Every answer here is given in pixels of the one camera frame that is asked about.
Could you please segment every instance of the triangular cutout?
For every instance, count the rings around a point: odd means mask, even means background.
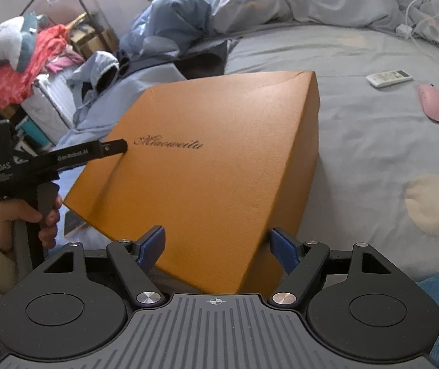
[[[49,266],[44,273],[71,273],[74,271],[74,253],[65,252],[59,259]]]
[[[363,254],[363,273],[378,273],[379,275],[390,275],[391,272],[383,266],[372,254]]]

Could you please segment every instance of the red clothing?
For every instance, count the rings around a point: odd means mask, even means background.
[[[28,68],[23,73],[16,72],[8,64],[0,66],[0,109],[9,104],[21,104],[33,94],[33,81],[47,60],[54,59],[64,51],[68,44],[68,35],[69,31],[64,25],[41,31]]]

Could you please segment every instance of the gray bedsheet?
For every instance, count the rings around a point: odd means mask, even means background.
[[[298,237],[333,249],[366,241],[415,280],[439,273],[439,236],[407,215],[404,193],[439,175],[439,124],[422,112],[420,83],[439,89],[439,49],[371,30],[300,26],[246,35],[228,73],[314,70],[319,82],[319,162]],[[369,73],[403,69],[414,81],[376,90]]]

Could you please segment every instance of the ribbed black plate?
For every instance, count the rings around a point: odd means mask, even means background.
[[[388,365],[431,369],[420,357]],[[0,369],[360,369],[385,367],[340,357],[311,338],[294,312],[265,306],[258,295],[174,295],[164,307],[134,314],[112,343],[58,363],[8,356]]]

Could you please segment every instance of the rack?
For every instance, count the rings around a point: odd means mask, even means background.
[[[26,14],[28,8],[30,8],[30,6],[34,3],[34,1],[35,0],[30,0],[30,2],[25,6],[25,8],[20,13],[20,16]],[[95,32],[96,32],[96,35],[97,35],[98,39],[100,39],[100,41],[105,46],[105,48],[108,51],[110,51],[110,46],[108,45],[107,40],[103,37],[102,33],[100,32],[100,27],[98,26],[98,24],[93,19],[92,15],[91,15],[90,11],[88,10],[88,8],[86,7],[84,1],[83,0],[78,0],[78,1],[79,1],[79,4],[81,5],[81,8],[83,8],[83,10],[85,11],[86,16],[87,16],[90,24],[95,29]]]

